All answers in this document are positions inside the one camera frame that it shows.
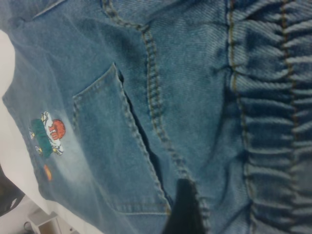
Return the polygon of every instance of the dark object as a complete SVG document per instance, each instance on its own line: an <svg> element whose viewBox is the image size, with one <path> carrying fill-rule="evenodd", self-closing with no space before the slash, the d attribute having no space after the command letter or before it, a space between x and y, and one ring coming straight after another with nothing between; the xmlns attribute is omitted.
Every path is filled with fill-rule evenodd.
<svg viewBox="0 0 312 234"><path fill-rule="evenodd" d="M0 216L17 207L24 196L25 194L4 175L0 166Z"/></svg>
<svg viewBox="0 0 312 234"><path fill-rule="evenodd" d="M24 234L35 234L35 232L31 228L30 222L25 222L24 223L24 230L26 231Z"/></svg>
<svg viewBox="0 0 312 234"><path fill-rule="evenodd" d="M204 234L196 190L188 179L177 182L177 193L171 216L162 234Z"/></svg>

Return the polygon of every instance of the cartoon character embroidery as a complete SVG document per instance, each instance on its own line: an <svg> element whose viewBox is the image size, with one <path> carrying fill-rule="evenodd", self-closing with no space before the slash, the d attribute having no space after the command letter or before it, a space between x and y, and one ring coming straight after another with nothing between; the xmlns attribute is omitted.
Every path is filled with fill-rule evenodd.
<svg viewBox="0 0 312 234"><path fill-rule="evenodd" d="M37 140L36 151L44 158L52 152L61 155L63 147L60 139L65 135L64 123L59 119L52 119L48 112L41 114L41 119L33 119L29 129L31 139Z"/></svg>

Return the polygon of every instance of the jacket pocket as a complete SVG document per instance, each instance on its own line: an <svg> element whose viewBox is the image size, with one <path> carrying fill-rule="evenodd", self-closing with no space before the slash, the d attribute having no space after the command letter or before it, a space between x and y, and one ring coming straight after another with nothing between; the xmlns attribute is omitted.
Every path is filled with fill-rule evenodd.
<svg viewBox="0 0 312 234"><path fill-rule="evenodd" d="M169 207L138 131L116 66L74 100L74 131L100 195L124 213L165 213Z"/></svg>

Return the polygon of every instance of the gathered denim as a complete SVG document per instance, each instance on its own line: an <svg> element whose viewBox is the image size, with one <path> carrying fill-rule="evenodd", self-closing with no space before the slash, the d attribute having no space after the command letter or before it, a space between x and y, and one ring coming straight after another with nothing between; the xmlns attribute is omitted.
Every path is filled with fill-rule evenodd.
<svg viewBox="0 0 312 234"><path fill-rule="evenodd" d="M0 1L42 196L160 234L183 179L208 234L310 234L311 28L307 0Z"/></svg>

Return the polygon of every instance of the denim jacket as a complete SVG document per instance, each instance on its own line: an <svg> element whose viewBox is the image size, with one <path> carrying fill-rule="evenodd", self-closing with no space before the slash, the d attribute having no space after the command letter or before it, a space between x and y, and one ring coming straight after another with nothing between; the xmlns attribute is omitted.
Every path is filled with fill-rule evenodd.
<svg viewBox="0 0 312 234"><path fill-rule="evenodd" d="M0 1L42 196L159 234L184 179L208 234L312 233L311 28L307 0Z"/></svg>

